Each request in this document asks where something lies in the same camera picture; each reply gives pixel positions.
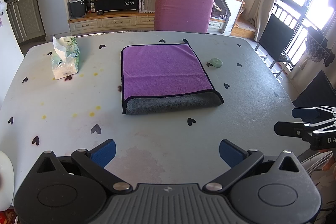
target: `table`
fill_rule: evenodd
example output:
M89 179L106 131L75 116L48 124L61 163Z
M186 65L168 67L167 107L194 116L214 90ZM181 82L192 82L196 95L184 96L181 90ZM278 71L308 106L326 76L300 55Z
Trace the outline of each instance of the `table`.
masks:
M198 55L223 105L189 111L127 116L122 114L121 50L128 45L182 43L187 39ZM15 192L45 150L57 156L88 150L107 139L117 146L105 167L132 184L193 183L201 186L229 169L219 156L228 139L243 149L265 155L308 147L301 139L279 137L277 121L298 121L286 92L241 38L182 32L128 32L77 38L79 71L71 80L55 80L51 70L53 44L29 50L0 111L0 150L10 158ZM221 68L207 67L212 57ZM189 126L187 119L196 123ZM101 134L91 129L99 125Z

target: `pink chair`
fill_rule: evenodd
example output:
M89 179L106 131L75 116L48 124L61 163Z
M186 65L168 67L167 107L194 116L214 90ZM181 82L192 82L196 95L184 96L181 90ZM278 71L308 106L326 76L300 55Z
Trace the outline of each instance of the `pink chair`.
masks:
M206 33L213 0L156 0L155 31Z

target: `basket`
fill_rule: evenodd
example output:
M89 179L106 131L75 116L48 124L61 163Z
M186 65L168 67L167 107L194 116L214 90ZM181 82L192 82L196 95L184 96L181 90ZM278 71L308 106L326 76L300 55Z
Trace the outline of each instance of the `basket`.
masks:
M330 56L330 53L323 48L321 43L317 42L310 34L307 34L306 38L306 54L310 60L316 63Z

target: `tissue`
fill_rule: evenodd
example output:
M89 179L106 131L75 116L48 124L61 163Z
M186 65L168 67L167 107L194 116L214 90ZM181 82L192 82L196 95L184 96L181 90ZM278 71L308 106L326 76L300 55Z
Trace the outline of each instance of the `tissue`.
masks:
M76 37L53 37L55 51L51 56L51 67L55 79L78 72L79 48Z

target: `red patterned fabric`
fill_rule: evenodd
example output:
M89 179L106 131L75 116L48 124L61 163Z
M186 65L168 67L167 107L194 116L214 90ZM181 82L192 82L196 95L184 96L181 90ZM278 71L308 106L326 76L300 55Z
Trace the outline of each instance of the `red patterned fabric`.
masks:
M13 209L8 209L4 212L0 212L0 224L14 224L15 218L16 213Z

